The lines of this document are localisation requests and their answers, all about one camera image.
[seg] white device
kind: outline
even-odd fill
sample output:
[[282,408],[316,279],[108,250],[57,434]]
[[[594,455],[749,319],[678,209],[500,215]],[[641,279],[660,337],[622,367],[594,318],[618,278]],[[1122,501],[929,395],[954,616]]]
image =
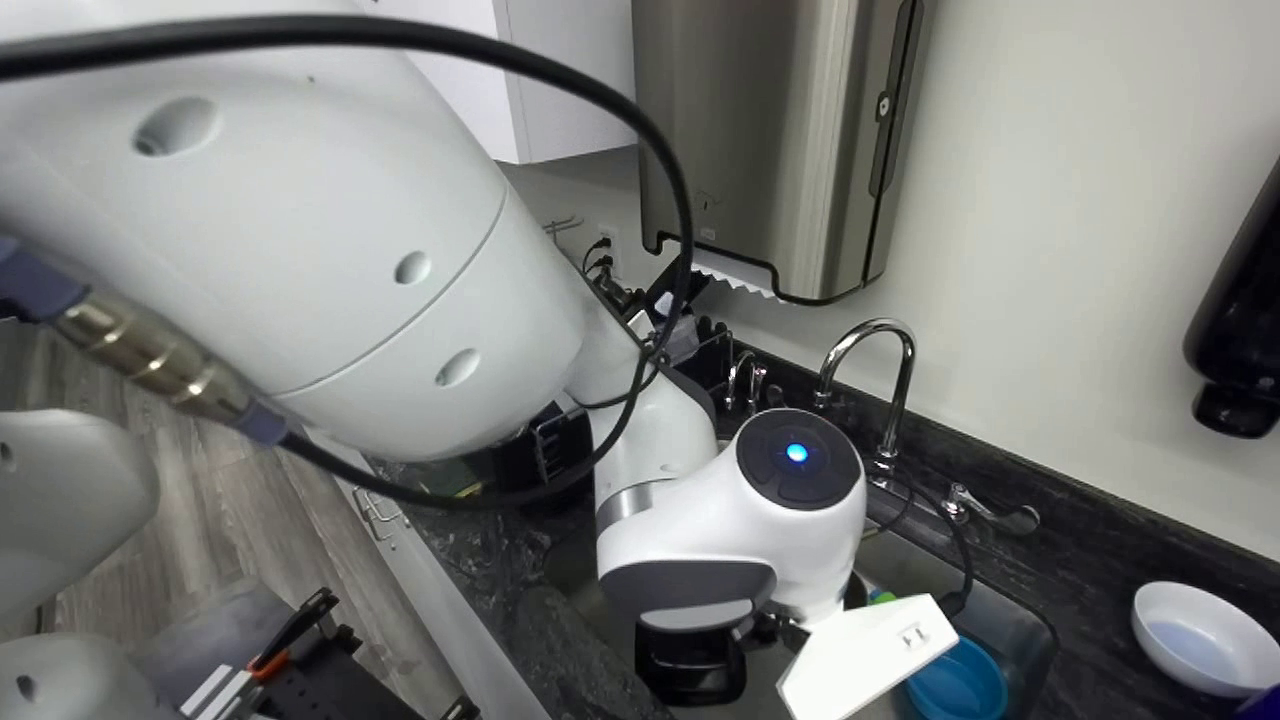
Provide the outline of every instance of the white device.
[[[0,411],[0,616],[89,576],[157,509],[153,459],[84,411]],[[0,645],[4,720],[135,720],[157,707],[121,647],[89,635]]]
[[776,679],[796,720],[853,715],[960,645],[933,597],[840,612],[808,633],[796,665]]
[[[0,28],[282,9],[353,12],[41,0],[0,3]],[[0,157],[4,236],[185,329],[335,444],[446,459],[524,434],[549,404],[634,384],[636,342],[399,53],[236,53],[0,86]],[[594,411],[594,437],[618,415]],[[787,459],[787,430],[812,444],[828,496],[796,501],[749,459],[755,444]],[[715,459],[710,411],[657,378],[596,466],[609,597],[657,629],[715,629],[764,606],[840,612],[863,478],[837,437],[772,411]]]

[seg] blue light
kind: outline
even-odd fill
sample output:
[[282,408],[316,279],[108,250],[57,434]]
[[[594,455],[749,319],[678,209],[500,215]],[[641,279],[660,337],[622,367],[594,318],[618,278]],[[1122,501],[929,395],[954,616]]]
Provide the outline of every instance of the blue light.
[[808,444],[787,444],[792,466],[808,466]]

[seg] dark countertop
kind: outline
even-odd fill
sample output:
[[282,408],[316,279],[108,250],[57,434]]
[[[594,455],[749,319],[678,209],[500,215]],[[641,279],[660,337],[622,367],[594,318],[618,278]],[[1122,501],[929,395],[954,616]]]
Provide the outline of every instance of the dark countertop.
[[[812,395],[808,372],[784,359],[768,363],[779,384],[776,395],[796,404]],[[849,430],[857,447],[872,447],[885,404],[849,393],[837,423]],[[1234,715],[1234,705],[1174,686],[1138,647],[1129,606],[1150,581],[1202,586],[1280,635],[1280,566],[1266,558],[919,415],[903,423],[899,467],[938,496],[947,484],[968,484],[993,509],[1042,509],[1035,538],[968,533],[978,576],[1057,633],[1057,656],[1032,715]],[[609,612],[602,612],[602,597],[587,586],[594,513],[585,496],[554,517],[414,517],[554,715],[668,715],[629,661],[602,639],[618,629],[602,629]]]

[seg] wire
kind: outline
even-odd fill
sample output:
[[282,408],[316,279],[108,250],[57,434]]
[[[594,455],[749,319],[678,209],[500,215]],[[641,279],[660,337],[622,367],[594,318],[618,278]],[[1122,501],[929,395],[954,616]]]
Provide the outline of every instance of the wire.
[[[64,73],[102,73],[102,67],[121,67],[121,65],[157,65],[157,59],[181,59],[181,55],[210,55],[210,53],[254,53],[254,50],[405,50],[405,53],[442,53],[442,55],[461,55],[475,65],[492,65],[516,78],[543,82],[554,89],[566,89],[618,121],[625,121],[660,162],[678,215],[681,215],[681,255],[674,260],[674,271],[663,271],[657,286],[668,286],[674,307],[688,299],[691,290],[691,204],[688,204],[688,184],[681,171],[681,162],[674,146],[660,136],[660,129],[618,89],[556,65],[549,55],[524,53],[516,44],[500,44],[488,37],[442,28],[442,26],[408,26],[408,19],[379,19],[379,16],[245,16],[245,19],[181,19],[181,26],[143,26],[143,28],[112,28],[112,34],[80,34],[80,37],[48,37],[48,40],[16,40],[0,50],[0,82],[37,82],[37,78],[64,78]],[[674,313],[657,331],[651,343],[641,349],[634,384],[625,393],[625,411],[618,415],[614,434],[596,444],[596,453],[559,471],[556,481],[533,489],[533,492],[504,492],[504,496],[475,496],[475,501],[458,501],[458,496],[434,496],[415,492],[394,481],[379,481],[372,471],[361,471],[357,466],[343,466],[342,455],[316,447],[306,437],[288,437],[284,447],[314,459],[316,467],[330,467],[333,478],[343,478],[357,489],[405,501],[405,505],[425,505],[425,509],[516,509],[516,505],[536,505],[543,496],[556,496],[585,481],[602,455],[618,447],[625,437],[636,402],[645,393],[645,367],[657,363],[663,343],[678,331],[681,313]]]
[[908,484],[903,509],[895,509],[885,524],[878,524],[878,528],[870,533],[870,539],[872,539],[872,538],[885,538],[885,533],[894,533],[899,520],[908,520],[908,517],[914,517],[914,505],[916,505],[916,484]]
[[[660,372],[663,372],[663,359],[651,359],[641,393],[649,393],[649,384],[651,384]],[[596,404],[576,404],[576,408],[581,408],[581,411],[602,411],[602,408],[625,404],[629,395],[634,395],[634,393],[622,393],[622,395],[609,395],[609,402],[596,402]]]
[[968,606],[968,597],[973,597],[973,554],[968,554],[968,539],[965,539],[960,524],[954,520],[954,513],[947,513],[938,496],[929,496],[926,489],[916,489],[916,496],[947,524],[954,543],[955,543],[955,554],[960,554],[960,590],[947,592],[947,597],[941,597],[941,608],[943,608],[947,616],[960,616],[965,606]]

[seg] white bowl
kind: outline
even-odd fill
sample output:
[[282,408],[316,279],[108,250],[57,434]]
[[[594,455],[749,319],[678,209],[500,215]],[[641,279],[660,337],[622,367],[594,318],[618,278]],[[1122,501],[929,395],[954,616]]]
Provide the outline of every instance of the white bowl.
[[1133,633],[1174,679],[1198,693],[1245,700],[1280,686],[1280,645],[1205,590],[1143,586],[1133,597]]

